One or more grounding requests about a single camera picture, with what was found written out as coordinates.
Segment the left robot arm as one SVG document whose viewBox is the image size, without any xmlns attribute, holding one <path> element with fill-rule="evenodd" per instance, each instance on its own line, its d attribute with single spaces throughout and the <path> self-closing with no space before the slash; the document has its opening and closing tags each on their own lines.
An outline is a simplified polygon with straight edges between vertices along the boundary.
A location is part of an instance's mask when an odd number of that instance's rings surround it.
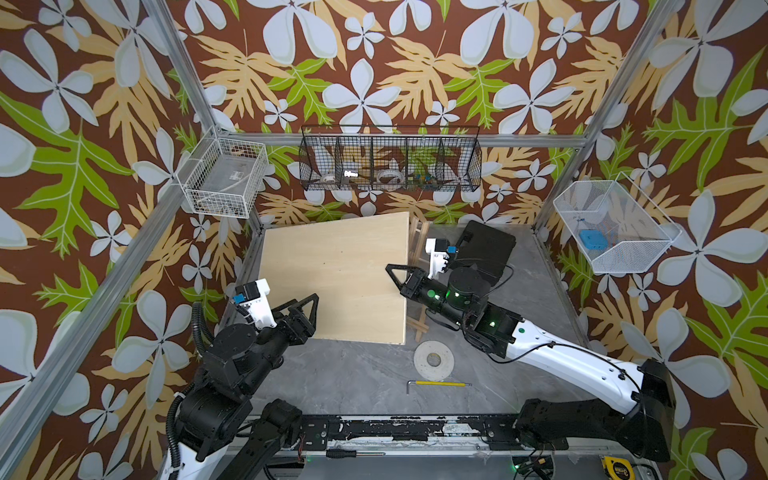
<svg viewBox="0 0 768 480">
<path fill-rule="evenodd" d="M 288 348 L 315 334 L 318 303 L 315 294 L 291 300 L 273 309 L 273 327 L 257 330 L 238 323 L 218 334 L 208 329 L 201 303 L 193 304 L 192 336 L 202 363 L 169 407 L 168 452 L 159 478 L 215 478 L 217 465 L 253 410 L 254 394 L 283 364 Z"/>
</svg>

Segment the plywood canvas board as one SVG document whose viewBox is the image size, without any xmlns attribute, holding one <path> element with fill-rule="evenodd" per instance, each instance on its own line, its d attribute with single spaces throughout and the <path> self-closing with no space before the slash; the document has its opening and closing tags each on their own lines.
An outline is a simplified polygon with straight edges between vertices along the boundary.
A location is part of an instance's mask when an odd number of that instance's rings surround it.
<svg viewBox="0 0 768 480">
<path fill-rule="evenodd" d="M 403 345 L 406 299 L 385 267 L 407 262 L 406 212 L 270 229 L 258 274 L 271 306 L 317 294 L 316 339 Z"/>
</svg>

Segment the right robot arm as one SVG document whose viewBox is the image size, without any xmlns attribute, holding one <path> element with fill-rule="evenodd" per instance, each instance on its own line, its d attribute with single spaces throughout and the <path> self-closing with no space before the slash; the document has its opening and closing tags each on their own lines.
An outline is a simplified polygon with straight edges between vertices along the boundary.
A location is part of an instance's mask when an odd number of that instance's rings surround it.
<svg viewBox="0 0 768 480">
<path fill-rule="evenodd" d="M 526 400 L 514 426 L 521 442 L 538 447 L 566 438 L 605 439 L 640 458 L 670 460 L 676 398 L 661 361 L 620 361 L 566 341 L 491 303 L 490 284 L 471 268 L 454 271 L 448 284 L 415 266 L 389 264 L 385 271 L 401 296 L 439 315 L 442 325 L 492 361 L 522 362 L 591 394 L 583 401 Z"/>
</svg>

